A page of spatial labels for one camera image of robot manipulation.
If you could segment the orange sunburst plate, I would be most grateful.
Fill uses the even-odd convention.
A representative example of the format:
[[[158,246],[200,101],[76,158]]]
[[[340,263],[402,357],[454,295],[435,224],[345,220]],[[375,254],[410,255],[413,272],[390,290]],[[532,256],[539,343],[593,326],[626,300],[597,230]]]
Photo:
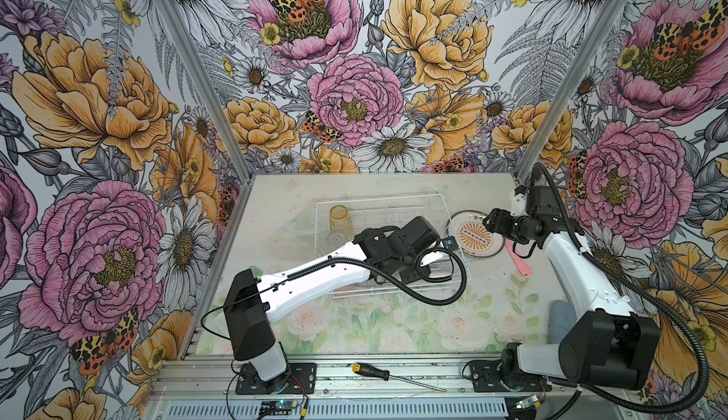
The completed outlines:
[[[484,213],[465,210],[455,213],[447,222],[447,235],[455,238],[466,256],[487,259],[494,257],[505,247],[503,236],[493,234],[485,228],[485,217]]]

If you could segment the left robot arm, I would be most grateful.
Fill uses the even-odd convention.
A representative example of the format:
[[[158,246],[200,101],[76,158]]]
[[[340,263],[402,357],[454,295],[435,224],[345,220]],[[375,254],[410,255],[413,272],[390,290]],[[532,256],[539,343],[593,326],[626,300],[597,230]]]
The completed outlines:
[[[402,228],[363,230],[334,251],[290,270],[262,277],[252,270],[238,273],[223,305],[234,358],[248,363],[263,384],[284,383],[291,370],[273,323],[348,285],[377,277],[405,285],[398,272],[417,273],[422,265],[416,259],[439,241],[434,226],[417,216]]]

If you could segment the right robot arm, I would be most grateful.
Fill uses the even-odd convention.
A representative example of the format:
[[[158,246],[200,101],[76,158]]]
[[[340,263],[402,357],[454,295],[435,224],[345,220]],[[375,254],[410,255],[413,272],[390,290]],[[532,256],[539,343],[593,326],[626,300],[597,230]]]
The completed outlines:
[[[627,296],[591,262],[584,230],[569,217],[558,194],[529,187],[511,211],[492,210],[483,221],[493,234],[544,251],[576,321],[558,342],[510,343],[500,359],[500,379],[513,387],[527,376],[544,376],[581,386],[637,390],[648,378],[660,339],[658,326],[638,316]]]

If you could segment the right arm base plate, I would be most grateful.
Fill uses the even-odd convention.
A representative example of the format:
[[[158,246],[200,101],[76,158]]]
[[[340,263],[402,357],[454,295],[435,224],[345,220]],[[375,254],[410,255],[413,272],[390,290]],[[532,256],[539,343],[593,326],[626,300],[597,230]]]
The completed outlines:
[[[518,370],[506,373],[500,360],[468,361],[462,375],[471,382],[475,393],[548,393],[553,390],[544,376],[525,374]]]

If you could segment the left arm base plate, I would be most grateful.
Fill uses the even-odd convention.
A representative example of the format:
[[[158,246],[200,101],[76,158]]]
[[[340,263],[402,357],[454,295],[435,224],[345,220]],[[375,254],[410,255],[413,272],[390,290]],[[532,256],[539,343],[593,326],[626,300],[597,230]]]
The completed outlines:
[[[263,381],[250,363],[242,365],[235,385],[237,395],[312,395],[315,391],[318,365],[294,362],[289,370],[269,381]]]

